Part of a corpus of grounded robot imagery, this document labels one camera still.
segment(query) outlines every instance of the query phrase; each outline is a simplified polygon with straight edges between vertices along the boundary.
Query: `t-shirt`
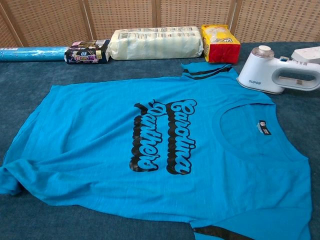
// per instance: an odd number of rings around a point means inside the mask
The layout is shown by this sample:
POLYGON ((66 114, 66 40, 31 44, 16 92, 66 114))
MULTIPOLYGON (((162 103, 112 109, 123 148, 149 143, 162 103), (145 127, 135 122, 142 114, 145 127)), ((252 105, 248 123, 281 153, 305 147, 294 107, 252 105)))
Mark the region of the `t-shirt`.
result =
POLYGON ((228 64, 182 67, 53 86, 5 155, 0 193, 20 183, 49 205, 186 222, 197 240, 309 239, 308 159, 275 104, 228 64))

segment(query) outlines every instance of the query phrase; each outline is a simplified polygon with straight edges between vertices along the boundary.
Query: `blue cylinder package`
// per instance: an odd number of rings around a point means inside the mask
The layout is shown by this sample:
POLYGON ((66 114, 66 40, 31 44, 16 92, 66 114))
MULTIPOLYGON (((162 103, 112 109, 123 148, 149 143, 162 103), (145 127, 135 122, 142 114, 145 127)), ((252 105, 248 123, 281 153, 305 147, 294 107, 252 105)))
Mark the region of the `blue cylinder package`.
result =
POLYGON ((0 47, 0 62, 64 61, 67 46, 0 47))

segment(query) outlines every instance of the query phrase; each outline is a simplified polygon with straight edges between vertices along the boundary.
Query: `woven screen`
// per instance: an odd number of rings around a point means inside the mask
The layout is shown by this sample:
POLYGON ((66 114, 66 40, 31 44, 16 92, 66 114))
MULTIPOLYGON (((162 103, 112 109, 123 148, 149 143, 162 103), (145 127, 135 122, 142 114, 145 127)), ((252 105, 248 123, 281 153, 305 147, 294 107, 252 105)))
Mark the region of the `woven screen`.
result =
POLYGON ((17 47, 14 37, 11 35, 3 17, 0 15, 0 48, 17 47))
POLYGON ((240 42, 316 41, 320 0, 243 0, 235 29, 240 42))
POLYGON ((29 46, 69 46, 88 40, 77 0, 7 0, 29 46))
POLYGON ((161 27, 226 24, 231 0, 161 0, 161 27))
POLYGON ((88 1, 98 39, 111 38, 115 30, 152 27, 151 0, 88 1))

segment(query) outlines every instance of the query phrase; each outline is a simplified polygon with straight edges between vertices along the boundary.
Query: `white garment steamer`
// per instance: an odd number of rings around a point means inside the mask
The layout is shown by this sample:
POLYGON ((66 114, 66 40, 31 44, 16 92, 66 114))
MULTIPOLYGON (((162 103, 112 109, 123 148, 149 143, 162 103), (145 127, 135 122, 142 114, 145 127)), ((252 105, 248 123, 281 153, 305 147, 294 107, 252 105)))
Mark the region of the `white garment steamer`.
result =
POLYGON ((237 78, 240 85, 269 94, 281 94, 286 88, 312 91, 320 88, 320 64, 289 60, 288 57, 274 57, 270 47, 255 47, 237 78), (280 76, 283 73, 313 76, 312 80, 302 80, 280 76))

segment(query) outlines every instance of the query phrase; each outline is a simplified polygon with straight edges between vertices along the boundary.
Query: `neckline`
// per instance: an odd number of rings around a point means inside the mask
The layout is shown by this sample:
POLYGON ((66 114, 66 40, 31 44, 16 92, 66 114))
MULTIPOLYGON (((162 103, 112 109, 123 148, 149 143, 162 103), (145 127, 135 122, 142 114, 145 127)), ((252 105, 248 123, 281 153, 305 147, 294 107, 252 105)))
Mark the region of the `neckline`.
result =
POLYGON ((213 132, 215 137, 217 138, 219 143, 222 145, 222 147, 225 149, 225 151, 232 153, 235 157, 237 157, 240 160, 246 160, 246 162, 250 162, 251 164, 265 165, 266 167, 285 166, 286 168, 291 168, 291 167, 296 168, 296 165, 304 164, 308 160, 308 158, 302 155, 288 140, 287 136, 285 135, 283 129, 281 128, 278 122, 277 115, 276 115, 276 105, 271 101, 271 99, 258 99, 258 100, 244 99, 241 101, 228 104, 226 106, 219 108, 218 111, 215 113, 213 119, 214 121, 212 124, 213 124, 213 132), (257 161, 255 157, 250 156, 249 154, 245 153, 239 148, 235 148, 226 140, 220 127, 222 116, 227 111, 233 108, 241 107, 248 104, 274 105, 274 108, 272 111, 267 111, 268 121, 272 122, 273 132, 277 134, 275 137, 277 144, 280 146, 281 150, 284 152, 288 160, 279 161, 279 160, 276 160, 276 158, 274 158, 275 160, 273 161, 266 161, 266 160, 257 161))

